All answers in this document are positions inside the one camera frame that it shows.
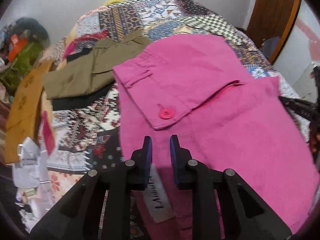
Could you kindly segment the mustard yellow garment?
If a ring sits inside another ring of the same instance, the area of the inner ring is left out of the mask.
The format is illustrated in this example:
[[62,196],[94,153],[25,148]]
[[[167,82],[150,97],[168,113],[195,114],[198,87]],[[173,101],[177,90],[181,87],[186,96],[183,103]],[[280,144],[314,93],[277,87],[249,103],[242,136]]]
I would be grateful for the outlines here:
[[6,164],[19,161],[18,145],[29,137],[39,143],[37,134],[41,122],[40,100],[43,74],[49,72],[54,60],[45,60],[29,72],[19,84],[6,124],[4,160]]

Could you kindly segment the black garment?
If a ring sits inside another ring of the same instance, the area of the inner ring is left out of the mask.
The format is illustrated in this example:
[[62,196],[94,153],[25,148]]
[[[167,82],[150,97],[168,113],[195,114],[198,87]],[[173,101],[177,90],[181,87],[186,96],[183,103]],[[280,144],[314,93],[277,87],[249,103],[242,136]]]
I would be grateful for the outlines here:
[[44,91],[53,109],[88,106],[106,95],[114,84],[112,67],[118,63],[118,46],[94,48],[86,55],[76,53],[60,70],[43,76]]

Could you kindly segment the wooden door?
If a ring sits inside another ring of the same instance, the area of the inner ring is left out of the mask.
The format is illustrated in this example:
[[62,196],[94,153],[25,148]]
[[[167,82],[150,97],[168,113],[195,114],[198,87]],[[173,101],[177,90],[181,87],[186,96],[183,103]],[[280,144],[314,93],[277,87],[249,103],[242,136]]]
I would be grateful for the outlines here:
[[274,63],[282,51],[294,26],[301,0],[255,0],[246,34],[261,48],[271,38],[278,38],[271,56]]

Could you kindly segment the yellow plush toy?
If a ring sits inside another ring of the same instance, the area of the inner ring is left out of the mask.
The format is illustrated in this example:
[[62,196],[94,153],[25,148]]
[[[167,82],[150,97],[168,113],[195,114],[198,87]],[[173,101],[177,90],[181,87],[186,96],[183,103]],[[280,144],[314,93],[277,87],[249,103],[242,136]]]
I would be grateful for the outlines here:
[[116,4],[116,3],[121,3],[121,2],[125,2],[126,0],[107,0],[104,3],[104,6],[108,6],[111,4]]

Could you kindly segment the orange box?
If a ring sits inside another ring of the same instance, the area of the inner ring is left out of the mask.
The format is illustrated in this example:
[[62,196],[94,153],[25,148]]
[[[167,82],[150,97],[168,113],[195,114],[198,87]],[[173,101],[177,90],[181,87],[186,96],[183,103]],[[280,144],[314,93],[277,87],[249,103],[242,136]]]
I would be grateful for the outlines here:
[[13,47],[8,53],[8,60],[9,62],[12,62],[20,51],[27,45],[28,40],[26,38],[20,40],[16,34],[12,35],[10,40]]

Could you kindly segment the olive green pants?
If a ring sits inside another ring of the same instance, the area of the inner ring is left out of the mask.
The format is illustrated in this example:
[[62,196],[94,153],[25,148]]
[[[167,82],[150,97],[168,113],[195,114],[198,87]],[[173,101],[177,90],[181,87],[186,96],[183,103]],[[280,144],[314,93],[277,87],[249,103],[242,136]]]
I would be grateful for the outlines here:
[[60,70],[43,75],[47,99],[88,95],[114,81],[112,68],[139,55],[152,41],[141,30],[121,41],[99,40],[89,54],[67,63]]

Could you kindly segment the pink pants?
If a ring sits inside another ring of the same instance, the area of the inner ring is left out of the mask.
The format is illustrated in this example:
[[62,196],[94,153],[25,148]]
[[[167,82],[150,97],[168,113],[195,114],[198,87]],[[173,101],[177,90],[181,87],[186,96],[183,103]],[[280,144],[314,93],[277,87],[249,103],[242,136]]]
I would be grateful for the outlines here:
[[191,193],[176,188],[170,137],[209,168],[234,169],[292,232],[306,221],[319,184],[310,150],[280,96],[280,79],[256,79],[223,38],[180,34],[148,45],[112,69],[125,158],[152,138],[153,164],[174,216],[136,195],[152,239],[191,239]]

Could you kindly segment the green patterned bag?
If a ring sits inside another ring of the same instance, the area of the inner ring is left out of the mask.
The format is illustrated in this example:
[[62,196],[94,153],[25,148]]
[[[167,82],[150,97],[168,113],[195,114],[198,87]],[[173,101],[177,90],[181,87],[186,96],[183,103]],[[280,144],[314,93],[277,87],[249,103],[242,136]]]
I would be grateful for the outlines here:
[[5,70],[1,70],[1,83],[9,95],[14,95],[22,79],[33,69],[43,46],[33,41],[27,44]]

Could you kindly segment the white grey clothes pile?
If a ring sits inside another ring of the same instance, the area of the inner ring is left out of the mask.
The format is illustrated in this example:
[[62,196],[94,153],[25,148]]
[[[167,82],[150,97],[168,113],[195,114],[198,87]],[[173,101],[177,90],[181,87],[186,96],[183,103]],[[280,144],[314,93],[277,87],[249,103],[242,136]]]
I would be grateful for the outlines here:
[[13,164],[17,187],[15,204],[27,232],[54,206],[55,199],[47,170],[48,154],[27,137],[17,146],[19,161]]

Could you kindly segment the patchwork patterned bedspread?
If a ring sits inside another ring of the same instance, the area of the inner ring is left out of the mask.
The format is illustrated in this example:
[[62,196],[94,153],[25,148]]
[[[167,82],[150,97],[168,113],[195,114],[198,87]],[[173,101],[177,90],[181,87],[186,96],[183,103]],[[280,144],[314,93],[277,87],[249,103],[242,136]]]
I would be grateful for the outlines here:
[[[246,34],[193,0],[131,0],[100,7],[79,18],[48,56],[61,69],[72,55],[85,55],[99,40],[121,41],[138,29],[152,41],[186,33],[221,36],[253,77],[280,76]],[[120,125],[118,99],[115,84],[82,108],[55,111],[53,101],[42,98],[42,110],[48,113],[55,136],[56,148],[47,160],[55,200],[91,166],[113,168],[122,161],[115,135]]]

